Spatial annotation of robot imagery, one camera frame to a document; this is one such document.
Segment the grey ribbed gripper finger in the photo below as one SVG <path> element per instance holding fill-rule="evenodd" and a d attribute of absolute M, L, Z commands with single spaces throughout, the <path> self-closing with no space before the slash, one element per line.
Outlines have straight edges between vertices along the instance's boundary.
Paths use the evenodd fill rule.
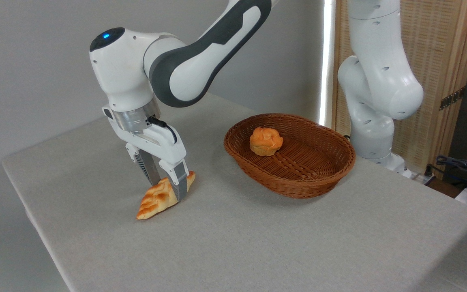
<path fill-rule="evenodd" d="M 157 185 L 161 180 L 161 176 L 159 175 L 152 155 L 130 143 L 126 144 L 126 149 L 132 161 L 139 165 L 150 184 Z"/>
<path fill-rule="evenodd" d="M 187 176 L 189 170 L 187 168 L 185 159 L 182 159 L 177 164 L 171 164 L 166 160 L 160 160 L 159 165 L 167 173 L 172 189 L 175 193 L 177 202 L 181 202 L 187 196 L 189 185 L 187 183 Z"/>

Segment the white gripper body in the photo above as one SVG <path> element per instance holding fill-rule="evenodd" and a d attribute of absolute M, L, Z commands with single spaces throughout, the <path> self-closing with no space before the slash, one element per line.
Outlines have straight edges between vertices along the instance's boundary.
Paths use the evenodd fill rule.
<path fill-rule="evenodd" d="M 130 143 L 171 164 L 177 164 L 185 158 L 186 149 L 183 145 L 183 140 L 172 126 L 160 127 L 158 125 L 150 125 L 141 133 L 135 134 L 120 129 L 117 122 L 110 118 L 113 113 L 108 106 L 103 107 L 103 112 L 108 116 L 108 120 L 116 135 L 126 143 Z"/>

